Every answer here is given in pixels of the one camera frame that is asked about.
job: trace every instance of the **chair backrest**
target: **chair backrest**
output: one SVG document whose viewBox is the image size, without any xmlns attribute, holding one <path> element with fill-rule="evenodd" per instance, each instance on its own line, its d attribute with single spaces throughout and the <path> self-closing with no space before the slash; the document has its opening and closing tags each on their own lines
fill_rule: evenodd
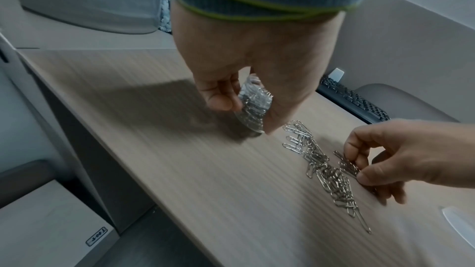
<svg viewBox="0 0 475 267">
<path fill-rule="evenodd" d="M 355 92 L 386 111 L 392 119 L 459 122 L 419 98 L 389 85 L 369 84 L 357 88 Z"/>
</svg>

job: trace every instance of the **clump of paper clips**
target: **clump of paper clips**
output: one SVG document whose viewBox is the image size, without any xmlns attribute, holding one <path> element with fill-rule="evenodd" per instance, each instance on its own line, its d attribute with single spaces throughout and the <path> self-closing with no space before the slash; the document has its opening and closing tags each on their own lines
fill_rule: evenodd
<svg viewBox="0 0 475 267">
<path fill-rule="evenodd" d="M 334 152 L 340 161 L 339 168 L 331 166 L 328 162 L 330 158 L 318 146 L 313 139 L 312 132 L 301 121 L 290 121 L 283 126 L 286 132 L 296 134 L 295 136 L 287 136 L 286 139 L 290 143 L 282 145 L 295 153 L 301 154 L 308 162 L 307 177 L 317 177 L 326 193 L 333 198 L 333 202 L 339 208 L 346 208 L 348 215 L 352 218 L 355 216 L 360 221 L 365 231 L 371 234 L 371 229 L 360 213 L 360 209 L 356 205 L 351 191 L 349 179 L 344 175 L 356 178 L 359 172 L 358 167 L 349 162 L 338 151 Z"/>
</svg>

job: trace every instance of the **black keyboard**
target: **black keyboard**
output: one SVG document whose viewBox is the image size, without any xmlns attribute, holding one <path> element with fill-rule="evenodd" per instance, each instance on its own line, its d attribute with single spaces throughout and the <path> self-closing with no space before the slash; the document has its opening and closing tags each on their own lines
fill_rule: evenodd
<svg viewBox="0 0 475 267">
<path fill-rule="evenodd" d="M 367 124 L 389 120 L 389 116 L 360 95 L 323 76 L 317 92 Z"/>
</svg>

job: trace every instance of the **hand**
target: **hand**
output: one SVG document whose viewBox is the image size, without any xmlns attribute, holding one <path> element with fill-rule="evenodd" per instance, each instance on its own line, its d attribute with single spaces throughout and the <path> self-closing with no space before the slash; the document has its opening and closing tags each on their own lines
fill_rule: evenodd
<svg viewBox="0 0 475 267">
<path fill-rule="evenodd" d="M 300 22 L 230 22 L 196 15 L 176 1 L 171 8 L 177 49 L 208 107 L 239 111 L 238 71 L 251 66 L 274 96 L 264 118 L 267 134 L 316 90 L 344 18 L 342 12 Z"/>
<path fill-rule="evenodd" d="M 384 151 L 368 162 L 370 148 Z M 361 169 L 360 184 L 376 186 L 384 199 L 406 201 L 405 181 L 475 188 L 475 126 L 391 120 L 354 129 L 344 155 Z"/>
</svg>

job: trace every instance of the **desk surface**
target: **desk surface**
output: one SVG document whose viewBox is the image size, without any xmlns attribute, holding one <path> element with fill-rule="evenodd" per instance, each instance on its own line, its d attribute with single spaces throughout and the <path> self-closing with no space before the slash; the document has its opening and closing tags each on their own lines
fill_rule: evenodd
<svg viewBox="0 0 475 267">
<path fill-rule="evenodd" d="M 440 207 L 455 205 L 475 216 L 473 191 L 411 182 L 407 205 L 383 206 L 354 182 L 355 199 L 373 231 L 368 235 L 316 179 L 306 177 L 305 160 L 282 147 L 286 132 L 256 136 L 232 114 L 207 110 L 176 50 L 20 53 L 220 265 L 421 266 L 419 232 L 457 258 L 473 254 L 440 213 Z M 341 151 L 350 131 L 362 124 L 318 94 L 296 119 L 327 154 Z"/>
</svg>

